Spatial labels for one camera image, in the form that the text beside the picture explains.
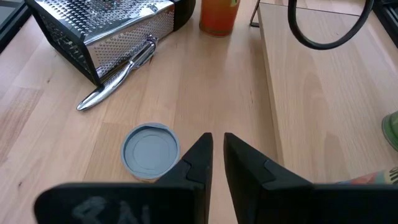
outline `orange jar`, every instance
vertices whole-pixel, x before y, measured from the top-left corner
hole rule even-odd
[[[224,37],[232,33],[240,0],[202,0],[200,29]]]

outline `box grater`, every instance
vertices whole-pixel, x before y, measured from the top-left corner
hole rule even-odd
[[[195,8],[195,0],[26,2],[50,44],[98,86],[91,100],[107,97],[152,56],[157,40],[183,26]],[[115,74],[126,62],[129,68]]]

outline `black cord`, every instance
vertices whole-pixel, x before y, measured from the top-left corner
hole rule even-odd
[[[366,0],[365,6],[363,8],[362,14],[359,16],[358,21],[354,24],[354,26],[349,30],[344,36],[342,36],[337,41],[328,44],[320,44],[316,43],[308,38],[306,38],[301,32],[299,26],[297,25],[296,20],[296,5],[297,0],[289,0],[289,5],[287,6],[287,20],[289,22],[290,30],[296,39],[311,49],[315,50],[329,50],[334,49],[342,45],[343,43],[349,41],[359,30],[362,28],[363,24],[366,22],[369,14],[372,11],[374,0]]]

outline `wooden table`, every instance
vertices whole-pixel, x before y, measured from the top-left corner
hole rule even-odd
[[[64,182],[137,182],[120,160],[138,124],[172,128],[181,156],[204,133],[214,138],[210,223],[236,223],[223,161],[223,135],[276,159],[261,36],[242,1],[234,32],[213,38],[192,18],[159,43],[151,63],[107,100],[79,112],[95,87],[47,42],[30,18],[0,55],[0,223],[33,223],[44,189]]]
[[[349,42],[333,50],[304,47],[287,7],[260,4],[264,60],[278,162],[314,182],[336,182],[398,165],[381,121],[398,110],[398,50],[372,13]],[[304,34],[340,38],[357,16],[298,9]]]

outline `metal lid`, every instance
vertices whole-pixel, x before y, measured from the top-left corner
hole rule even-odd
[[[134,128],[121,147],[126,169],[138,178],[154,179],[169,171],[180,157],[180,142],[175,133],[159,123]]]

